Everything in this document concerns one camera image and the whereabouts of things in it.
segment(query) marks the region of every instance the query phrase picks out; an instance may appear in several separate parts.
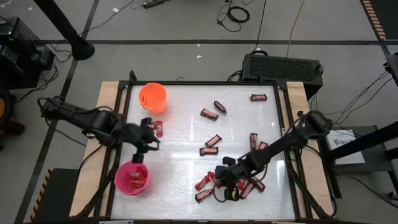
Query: orange object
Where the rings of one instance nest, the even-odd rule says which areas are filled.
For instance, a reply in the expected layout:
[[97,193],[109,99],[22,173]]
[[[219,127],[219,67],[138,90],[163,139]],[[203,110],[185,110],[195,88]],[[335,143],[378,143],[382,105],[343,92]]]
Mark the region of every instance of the orange object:
[[141,106],[151,113],[162,113],[166,109],[167,92],[159,83],[148,83],[142,87],[138,98]]
[[6,103],[2,98],[0,98],[0,119],[3,117],[5,111],[6,111]]

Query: candy bar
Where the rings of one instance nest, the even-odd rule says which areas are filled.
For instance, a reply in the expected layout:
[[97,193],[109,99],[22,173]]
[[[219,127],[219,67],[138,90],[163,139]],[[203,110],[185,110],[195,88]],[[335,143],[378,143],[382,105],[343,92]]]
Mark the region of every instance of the candy bar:
[[221,112],[226,113],[225,107],[224,107],[219,101],[214,101],[214,105],[215,105],[216,108],[219,109]]
[[243,189],[244,189],[244,186],[246,186],[246,183],[247,183],[247,182],[248,182],[247,180],[241,179],[241,180],[238,182],[238,188],[239,188],[239,190],[243,190]]
[[200,203],[203,199],[205,199],[206,197],[208,197],[209,195],[211,195],[213,193],[213,189],[208,189],[208,190],[204,190],[202,192],[199,192],[195,195],[195,200]]
[[252,180],[258,191],[263,192],[266,189],[266,186],[257,177],[252,177]]
[[268,143],[261,141],[257,150],[263,150],[268,146]]
[[207,176],[213,181],[214,184],[216,184],[216,187],[219,189],[221,187],[221,183],[216,179],[216,174],[209,171],[207,173]]
[[205,143],[207,147],[213,147],[215,144],[217,144],[219,141],[221,141],[222,138],[216,134],[216,136],[212,137],[208,142]]
[[207,183],[209,183],[211,180],[210,180],[210,177],[208,176],[208,175],[206,175],[199,183],[197,183],[196,185],[195,185],[195,188],[197,189],[197,190],[201,190],[202,188],[204,188],[205,187],[205,185],[207,184]]
[[257,150],[258,149],[258,144],[259,144],[259,138],[256,133],[251,133],[250,134],[250,148],[252,150]]
[[253,184],[247,184],[246,187],[243,189],[241,194],[239,195],[240,199],[246,199],[250,192],[253,190],[254,186]]
[[208,119],[210,119],[212,121],[216,121],[218,119],[218,114],[215,114],[215,113],[213,113],[211,111],[208,111],[206,109],[203,109],[200,112],[200,116],[204,116],[205,118],[208,118]]
[[252,94],[250,97],[251,101],[266,101],[267,100],[267,95],[265,94]]
[[217,155],[218,154],[218,147],[203,147],[199,149],[199,155]]
[[156,136],[160,138],[163,136],[163,122],[155,121],[155,124],[156,124]]

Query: pink bowl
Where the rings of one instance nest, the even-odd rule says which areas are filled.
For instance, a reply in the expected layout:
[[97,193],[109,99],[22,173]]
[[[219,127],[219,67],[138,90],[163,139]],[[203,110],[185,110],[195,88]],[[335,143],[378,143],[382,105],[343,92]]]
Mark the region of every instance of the pink bowl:
[[[129,176],[137,171],[137,168],[141,167],[142,169],[147,171],[147,181],[139,189],[133,190],[129,185]],[[150,181],[150,172],[145,164],[133,164],[131,161],[124,163],[121,167],[119,167],[118,171],[116,171],[116,176],[114,178],[114,184],[125,195],[139,195],[145,191],[149,186]]]

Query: white table surface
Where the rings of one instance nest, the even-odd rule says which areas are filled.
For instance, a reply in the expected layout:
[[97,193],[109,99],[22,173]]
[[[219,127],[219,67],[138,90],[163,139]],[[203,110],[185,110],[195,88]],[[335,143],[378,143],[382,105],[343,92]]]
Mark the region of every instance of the white table surface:
[[[202,203],[195,201],[195,184],[208,171],[222,165],[222,158],[238,158],[250,150],[249,135],[269,144],[281,137],[273,86],[175,86],[167,85],[167,109],[150,114],[139,104],[141,86],[134,86],[127,114],[128,123],[140,123],[152,117],[163,121],[164,135],[159,151],[145,155],[151,173],[150,187],[138,196],[115,190],[112,219],[192,219],[192,220],[289,220],[294,219],[289,180],[283,153],[272,158],[263,183],[263,193],[254,189],[247,199],[217,202],[213,196]],[[267,101],[251,102],[251,94],[266,94]],[[216,110],[218,100],[228,114]],[[200,116],[206,108],[220,115],[213,122]],[[218,134],[223,138],[216,146],[217,156],[199,156],[199,148]],[[124,144],[120,164],[132,159],[136,148]],[[203,189],[212,188],[208,183]],[[223,198],[223,190],[216,191]]]

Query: red candy wrapper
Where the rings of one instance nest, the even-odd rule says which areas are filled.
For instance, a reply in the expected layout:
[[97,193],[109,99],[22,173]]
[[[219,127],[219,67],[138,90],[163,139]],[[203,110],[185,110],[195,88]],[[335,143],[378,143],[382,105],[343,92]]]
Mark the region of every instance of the red candy wrapper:
[[263,150],[263,149],[265,149],[266,147],[268,147],[268,143],[266,143],[266,142],[260,142],[260,145],[259,145],[259,148],[257,149],[257,150]]
[[211,180],[210,180],[210,177],[208,176],[208,175],[206,175],[199,183],[197,183],[196,185],[195,185],[195,188],[197,189],[197,190],[201,190],[202,188],[204,188],[205,187],[205,185],[207,184],[207,183],[209,183]]
[[266,186],[257,177],[252,177],[252,180],[258,191],[263,192],[266,189]]
[[208,110],[206,110],[206,109],[203,109],[203,110],[200,112],[200,116],[203,116],[203,117],[205,117],[205,118],[208,118],[208,119],[210,119],[210,120],[212,120],[212,121],[216,121],[216,120],[218,119],[218,114],[215,114],[215,113],[213,113],[213,112],[211,112],[211,111],[208,111]]
[[251,101],[266,101],[267,100],[267,95],[265,94],[252,94],[250,97]]
[[256,133],[250,134],[250,148],[252,150],[257,150],[259,147],[259,138]]
[[144,186],[147,182],[147,171],[138,167],[136,172],[133,172],[128,176],[129,185],[131,190],[137,190]]
[[223,106],[219,101],[214,101],[214,105],[216,106],[217,109],[219,109],[221,112],[226,113],[226,108]]
[[248,195],[250,194],[250,192],[253,190],[254,186],[253,184],[247,184],[245,186],[245,188],[243,189],[243,191],[239,194],[239,198],[240,199],[246,199],[248,197]]
[[199,155],[217,155],[218,154],[218,147],[203,147],[199,149]]
[[218,180],[216,179],[216,174],[213,173],[212,171],[209,171],[207,173],[207,176],[211,179],[211,181],[213,181],[214,184],[217,184],[216,187],[219,189],[221,187],[221,183],[218,182]]
[[248,182],[247,180],[241,179],[241,180],[238,182],[238,188],[239,188],[239,190],[243,190],[243,189],[244,189],[244,186],[246,186],[246,183],[247,183],[247,182]]
[[204,190],[195,195],[195,200],[200,203],[203,199],[207,198],[209,195],[213,193],[213,189]]
[[155,124],[156,124],[156,136],[160,138],[163,136],[163,122],[155,121]]
[[209,141],[205,143],[206,147],[213,147],[215,144],[217,144],[219,141],[223,140],[218,134],[216,136],[212,137]]

